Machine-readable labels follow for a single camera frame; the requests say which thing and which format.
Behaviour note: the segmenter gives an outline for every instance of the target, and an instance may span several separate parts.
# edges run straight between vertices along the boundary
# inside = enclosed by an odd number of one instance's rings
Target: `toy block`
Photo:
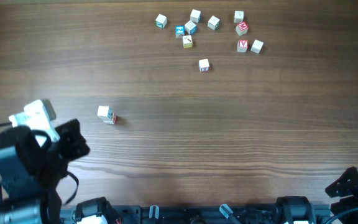
[[[198,67],[200,68],[200,72],[208,72],[209,71],[208,59],[199,60]]]
[[[248,49],[248,40],[239,40],[237,44],[237,52],[247,52]]]
[[[191,35],[191,34],[194,34],[196,32],[197,26],[196,26],[196,24],[194,22],[188,21],[185,24],[185,30],[187,31],[187,33],[189,33]]]
[[[167,17],[159,14],[155,19],[155,23],[159,28],[164,28],[167,25]]]
[[[246,34],[248,32],[248,25],[246,22],[241,22],[239,24],[236,25],[236,32],[239,35],[243,35]]]
[[[193,40],[191,39],[191,35],[183,36],[182,40],[184,48],[193,47]]]
[[[176,26],[175,33],[177,38],[182,38],[185,35],[185,26]]]
[[[244,20],[244,12],[236,11],[234,12],[234,23],[240,23]]]
[[[106,124],[115,124],[117,116],[109,106],[99,106],[98,117]]]
[[[208,27],[211,28],[212,30],[216,30],[219,26],[220,20],[215,17],[212,16],[209,21],[208,21]]]
[[[190,14],[190,20],[192,22],[199,23],[200,19],[201,19],[201,11],[193,9],[191,14]]]
[[[252,44],[251,51],[259,54],[263,45],[264,45],[264,43],[262,41],[255,40],[254,44]]]

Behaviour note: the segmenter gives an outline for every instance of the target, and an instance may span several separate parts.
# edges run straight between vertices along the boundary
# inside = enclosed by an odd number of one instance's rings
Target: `wood grain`
[[[174,27],[193,8],[202,19],[183,49]],[[250,26],[242,37],[235,10]],[[237,53],[243,37],[263,41],[261,54]],[[209,73],[198,71],[204,58]],[[0,6],[0,123],[39,98],[54,125],[78,118],[91,147],[70,164],[71,205],[331,203],[324,188],[358,167],[358,2]],[[117,125],[101,122],[99,105],[114,107]],[[65,179],[58,191],[74,187]]]

